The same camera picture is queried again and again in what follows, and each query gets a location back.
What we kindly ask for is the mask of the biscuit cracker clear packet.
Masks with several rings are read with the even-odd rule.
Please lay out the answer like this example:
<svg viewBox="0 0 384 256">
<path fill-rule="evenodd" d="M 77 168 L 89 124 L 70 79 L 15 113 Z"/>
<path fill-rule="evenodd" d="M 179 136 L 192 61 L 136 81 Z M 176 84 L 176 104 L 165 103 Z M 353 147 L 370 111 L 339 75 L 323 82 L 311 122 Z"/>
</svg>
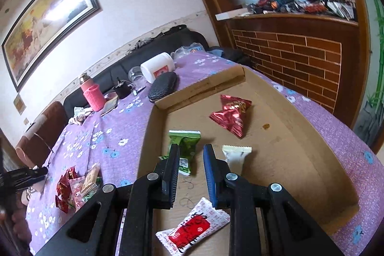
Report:
<svg viewBox="0 0 384 256">
<path fill-rule="evenodd" d="M 81 195 L 87 195 L 91 189 L 96 185 L 98 173 L 100 170 L 100 163 L 93 164 L 92 168 L 87 172 L 85 180 L 81 189 Z"/>
</svg>

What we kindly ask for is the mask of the red cartoon snack packet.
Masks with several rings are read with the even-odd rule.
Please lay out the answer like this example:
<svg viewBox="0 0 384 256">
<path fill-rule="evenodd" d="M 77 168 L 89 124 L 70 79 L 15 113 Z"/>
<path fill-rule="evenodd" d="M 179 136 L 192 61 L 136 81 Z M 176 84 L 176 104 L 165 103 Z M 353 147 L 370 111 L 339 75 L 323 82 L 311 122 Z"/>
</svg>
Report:
<svg viewBox="0 0 384 256">
<path fill-rule="evenodd" d="M 65 171 L 64 175 L 61 175 L 58 181 L 56 187 L 57 195 L 55 196 L 55 205 L 65 214 L 68 214 L 71 206 L 70 201 L 72 196 L 72 190 L 70 186 L 70 181 L 78 177 L 79 176 L 76 173 L 76 168 L 72 166 Z"/>
</svg>

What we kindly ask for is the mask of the white red candy packet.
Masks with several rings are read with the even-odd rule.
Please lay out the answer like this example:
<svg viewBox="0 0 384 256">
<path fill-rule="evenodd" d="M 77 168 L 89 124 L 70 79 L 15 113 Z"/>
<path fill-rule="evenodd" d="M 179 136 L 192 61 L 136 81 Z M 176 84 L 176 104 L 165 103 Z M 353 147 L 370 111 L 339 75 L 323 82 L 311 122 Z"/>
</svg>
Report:
<svg viewBox="0 0 384 256">
<path fill-rule="evenodd" d="M 171 255 L 184 255 L 189 248 L 229 223 L 228 213 L 215 209 L 202 197 L 176 228 L 158 231 L 156 237 Z"/>
</svg>

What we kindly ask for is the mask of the pale green white snack packet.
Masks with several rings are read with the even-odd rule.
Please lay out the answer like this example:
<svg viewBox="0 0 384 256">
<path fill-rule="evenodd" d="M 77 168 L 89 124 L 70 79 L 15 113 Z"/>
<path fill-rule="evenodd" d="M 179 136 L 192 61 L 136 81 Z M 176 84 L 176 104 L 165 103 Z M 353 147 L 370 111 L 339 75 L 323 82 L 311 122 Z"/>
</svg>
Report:
<svg viewBox="0 0 384 256">
<path fill-rule="evenodd" d="M 252 153 L 252 147 L 222 145 L 222 152 L 231 172 L 241 175 L 245 157 Z"/>
</svg>

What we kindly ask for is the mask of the dark red triangular snack bag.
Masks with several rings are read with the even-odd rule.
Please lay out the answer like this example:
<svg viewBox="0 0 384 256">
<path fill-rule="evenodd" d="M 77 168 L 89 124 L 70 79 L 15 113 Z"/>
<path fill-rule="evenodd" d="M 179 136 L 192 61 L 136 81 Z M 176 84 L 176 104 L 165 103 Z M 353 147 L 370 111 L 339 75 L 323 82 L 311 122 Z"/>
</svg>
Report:
<svg viewBox="0 0 384 256">
<path fill-rule="evenodd" d="M 220 95 L 222 110 L 212 112 L 209 118 L 237 138 L 244 137 L 244 122 L 252 101 L 231 95 Z"/>
</svg>

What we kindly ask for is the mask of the pink My Melody snack bag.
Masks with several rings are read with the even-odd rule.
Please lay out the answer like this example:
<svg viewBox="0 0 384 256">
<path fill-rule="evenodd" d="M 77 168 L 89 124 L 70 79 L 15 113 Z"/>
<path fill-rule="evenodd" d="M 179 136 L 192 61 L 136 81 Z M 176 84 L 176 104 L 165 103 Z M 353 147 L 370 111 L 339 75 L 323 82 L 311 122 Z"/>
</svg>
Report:
<svg viewBox="0 0 384 256">
<path fill-rule="evenodd" d="M 69 180 L 71 189 L 70 204 L 76 211 L 80 210 L 87 201 L 82 195 L 81 190 L 85 182 L 85 176 Z"/>
</svg>

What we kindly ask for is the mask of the brown chair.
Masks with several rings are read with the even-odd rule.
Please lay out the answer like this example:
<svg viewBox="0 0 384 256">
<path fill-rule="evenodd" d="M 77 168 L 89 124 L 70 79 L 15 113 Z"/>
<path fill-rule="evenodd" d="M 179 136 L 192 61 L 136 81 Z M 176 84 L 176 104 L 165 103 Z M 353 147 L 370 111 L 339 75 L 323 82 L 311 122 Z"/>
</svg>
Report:
<svg viewBox="0 0 384 256">
<path fill-rule="evenodd" d="M 29 168 L 42 166 L 53 150 L 68 118 L 61 102 L 55 101 L 40 114 L 21 136 L 16 154 Z"/>
</svg>

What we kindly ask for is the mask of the purple floral tablecloth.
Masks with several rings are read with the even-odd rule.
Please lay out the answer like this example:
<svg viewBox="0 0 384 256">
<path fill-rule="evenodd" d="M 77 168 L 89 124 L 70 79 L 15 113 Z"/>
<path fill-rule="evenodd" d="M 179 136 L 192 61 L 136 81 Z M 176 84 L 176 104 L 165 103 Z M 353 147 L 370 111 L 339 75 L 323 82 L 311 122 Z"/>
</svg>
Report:
<svg viewBox="0 0 384 256">
<path fill-rule="evenodd" d="M 177 63 L 177 91 L 235 65 L 207 53 L 189 54 Z M 279 86 L 283 95 L 299 97 L 295 107 L 322 136 L 351 179 L 359 210 L 331 238 L 343 254 L 361 254 L 383 221 L 383 164 L 349 127 L 314 100 L 260 71 L 251 71 L 261 75 L 267 83 Z M 65 214 L 55 205 L 58 181 L 69 167 L 74 166 L 78 175 L 83 177 L 93 164 L 99 162 L 103 182 L 116 187 L 132 185 L 147 174 L 139 175 L 138 169 L 154 105 L 149 101 L 147 92 L 141 92 L 119 101 L 118 106 L 104 116 L 96 112 L 80 126 L 65 127 L 46 159 L 48 175 L 44 190 L 35 192 L 27 206 L 32 253 L 38 253 L 76 212 L 71 208 Z M 196 179 L 193 173 L 190 176 L 180 175 L 173 208 L 154 212 L 154 255 L 170 255 L 156 233 L 176 228 L 202 197 L 208 199 L 207 196 L 191 195 Z"/>
</svg>

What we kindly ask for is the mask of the white cloth gloves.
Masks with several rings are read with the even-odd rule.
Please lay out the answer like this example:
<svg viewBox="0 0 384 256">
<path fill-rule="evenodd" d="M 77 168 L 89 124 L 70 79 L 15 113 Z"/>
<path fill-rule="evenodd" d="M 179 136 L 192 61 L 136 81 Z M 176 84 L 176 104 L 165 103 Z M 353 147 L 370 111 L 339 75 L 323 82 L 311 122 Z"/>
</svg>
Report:
<svg viewBox="0 0 384 256">
<path fill-rule="evenodd" d="M 83 108 L 83 107 L 74 107 L 73 109 L 73 117 L 68 120 L 69 125 L 82 125 L 83 122 L 93 113 L 93 109 L 91 107 Z"/>
</svg>

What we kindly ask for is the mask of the brown cardboard box tray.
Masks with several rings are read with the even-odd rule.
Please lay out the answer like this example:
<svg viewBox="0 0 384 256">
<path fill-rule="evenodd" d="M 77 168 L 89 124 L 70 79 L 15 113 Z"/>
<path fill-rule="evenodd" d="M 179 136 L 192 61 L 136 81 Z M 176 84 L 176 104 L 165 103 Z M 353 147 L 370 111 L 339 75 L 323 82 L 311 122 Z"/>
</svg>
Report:
<svg viewBox="0 0 384 256">
<path fill-rule="evenodd" d="M 191 195 L 230 214 L 226 231 L 204 238 L 197 255 L 341 254 L 331 235 L 358 212 L 357 193 L 298 101 L 235 65 L 153 106 L 139 175 L 178 135 L 199 131 L 196 155 L 180 155 L 197 178 Z"/>
</svg>

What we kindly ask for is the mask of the pink knit-sleeved bottle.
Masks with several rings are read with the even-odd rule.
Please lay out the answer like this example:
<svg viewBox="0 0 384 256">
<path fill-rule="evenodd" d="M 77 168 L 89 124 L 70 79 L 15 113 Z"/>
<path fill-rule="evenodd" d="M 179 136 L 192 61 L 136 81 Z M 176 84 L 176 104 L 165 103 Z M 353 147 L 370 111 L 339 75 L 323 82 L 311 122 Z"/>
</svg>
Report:
<svg viewBox="0 0 384 256">
<path fill-rule="evenodd" d="M 87 73 L 82 73 L 79 77 L 80 88 L 88 104 L 95 112 L 102 110 L 105 105 L 105 98 L 96 84 Z"/>
</svg>

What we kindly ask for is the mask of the small booklet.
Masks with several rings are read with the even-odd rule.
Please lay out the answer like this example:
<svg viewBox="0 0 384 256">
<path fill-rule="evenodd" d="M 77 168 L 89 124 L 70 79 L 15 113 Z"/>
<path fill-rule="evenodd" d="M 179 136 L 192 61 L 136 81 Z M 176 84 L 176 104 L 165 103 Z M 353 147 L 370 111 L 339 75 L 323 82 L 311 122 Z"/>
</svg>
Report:
<svg viewBox="0 0 384 256">
<path fill-rule="evenodd" d="M 118 105 L 119 97 L 115 92 L 107 94 L 105 105 L 100 110 L 100 116 L 104 116 L 115 109 Z"/>
</svg>

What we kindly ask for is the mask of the small black container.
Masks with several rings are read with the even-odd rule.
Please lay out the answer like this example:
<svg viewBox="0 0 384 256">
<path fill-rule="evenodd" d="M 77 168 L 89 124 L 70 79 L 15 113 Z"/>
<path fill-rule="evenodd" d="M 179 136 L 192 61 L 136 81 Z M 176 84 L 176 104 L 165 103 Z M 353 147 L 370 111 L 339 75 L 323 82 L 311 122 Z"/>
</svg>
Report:
<svg viewBox="0 0 384 256">
<path fill-rule="evenodd" d="M 116 79 L 117 82 L 116 85 L 114 85 L 113 90 L 116 92 L 119 99 L 128 97 L 132 92 L 132 86 L 127 82 L 127 80 L 120 80 L 118 77 Z"/>
</svg>

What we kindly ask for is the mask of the black glasses case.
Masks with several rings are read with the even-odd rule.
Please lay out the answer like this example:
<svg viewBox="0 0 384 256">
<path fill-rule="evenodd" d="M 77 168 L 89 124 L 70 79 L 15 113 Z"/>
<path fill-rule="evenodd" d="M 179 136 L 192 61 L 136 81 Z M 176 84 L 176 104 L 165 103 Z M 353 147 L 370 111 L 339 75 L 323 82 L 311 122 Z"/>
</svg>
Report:
<svg viewBox="0 0 384 256">
<path fill-rule="evenodd" d="M 158 76 L 152 83 L 149 92 L 148 99 L 150 102 L 156 101 L 173 93 L 176 89 L 178 82 L 178 76 L 175 72 L 166 72 Z"/>
</svg>

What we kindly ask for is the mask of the clear glass cup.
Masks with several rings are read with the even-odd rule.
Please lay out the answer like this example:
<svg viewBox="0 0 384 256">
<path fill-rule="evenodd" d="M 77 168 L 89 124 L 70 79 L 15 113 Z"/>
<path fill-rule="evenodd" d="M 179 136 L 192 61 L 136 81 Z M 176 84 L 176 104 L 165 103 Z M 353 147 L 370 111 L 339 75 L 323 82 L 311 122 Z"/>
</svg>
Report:
<svg viewBox="0 0 384 256">
<path fill-rule="evenodd" d="M 146 87 L 146 79 L 141 72 L 140 66 L 134 66 L 132 69 L 130 69 L 128 72 L 128 77 L 136 91 L 142 90 Z"/>
</svg>

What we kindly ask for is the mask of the white plastic jar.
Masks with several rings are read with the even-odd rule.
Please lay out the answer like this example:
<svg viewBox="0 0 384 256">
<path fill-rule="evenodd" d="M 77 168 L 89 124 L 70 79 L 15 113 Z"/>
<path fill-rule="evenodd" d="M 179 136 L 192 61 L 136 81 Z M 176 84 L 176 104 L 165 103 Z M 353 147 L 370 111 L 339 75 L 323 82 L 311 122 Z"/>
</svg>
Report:
<svg viewBox="0 0 384 256">
<path fill-rule="evenodd" d="M 174 71 L 175 65 L 171 55 L 163 52 L 142 63 L 140 68 L 144 78 L 152 84 L 161 74 Z"/>
</svg>

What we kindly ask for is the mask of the framed painting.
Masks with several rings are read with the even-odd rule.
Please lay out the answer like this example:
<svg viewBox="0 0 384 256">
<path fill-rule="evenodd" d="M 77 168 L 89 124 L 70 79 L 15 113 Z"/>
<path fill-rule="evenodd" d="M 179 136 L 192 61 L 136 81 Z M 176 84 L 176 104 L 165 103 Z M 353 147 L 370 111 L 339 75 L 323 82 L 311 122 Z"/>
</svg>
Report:
<svg viewBox="0 0 384 256">
<path fill-rule="evenodd" d="M 100 9 L 98 0 L 31 0 L 1 45 L 16 91 L 65 36 Z"/>
</svg>

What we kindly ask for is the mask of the black sofa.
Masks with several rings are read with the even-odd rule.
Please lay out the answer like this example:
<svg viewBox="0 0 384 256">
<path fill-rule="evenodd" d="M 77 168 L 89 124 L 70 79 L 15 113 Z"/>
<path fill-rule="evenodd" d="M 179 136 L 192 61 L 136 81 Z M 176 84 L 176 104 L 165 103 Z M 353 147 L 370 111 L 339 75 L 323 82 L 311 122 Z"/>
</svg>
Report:
<svg viewBox="0 0 384 256">
<path fill-rule="evenodd" d="M 101 92 L 106 94 L 113 89 L 118 79 L 127 80 L 129 70 L 133 67 L 141 65 L 157 54 L 171 53 L 177 48 L 189 46 L 192 43 L 200 43 L 203 48 L 209 48 L 208 42 L 202 34 L 189 30 L 186 25 L 177 25 L 167 32 L 158 34 L 141 48 L 129 52 L 127 56 L 110 65 L 92 80 L 99 85 Z"/>
</svg>

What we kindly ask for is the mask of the wooden brick-pattern counter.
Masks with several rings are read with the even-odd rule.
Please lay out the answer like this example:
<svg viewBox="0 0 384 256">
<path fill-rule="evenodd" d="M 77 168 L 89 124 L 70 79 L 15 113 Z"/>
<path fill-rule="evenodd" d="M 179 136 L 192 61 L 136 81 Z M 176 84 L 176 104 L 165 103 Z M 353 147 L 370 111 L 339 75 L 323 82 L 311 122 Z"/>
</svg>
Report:
<svg viewBox="0 0 384 256">
<path fill-rule="evenodd" d="M 368 76 L 370 35 L 365 0 L 357 21 L 312 14 L 259 14 L 218 21 L 239 0 L 203 0 L 222 46 L 251 57 L 254 69 L 302 92 L 353 127 Z"/>
</svg>

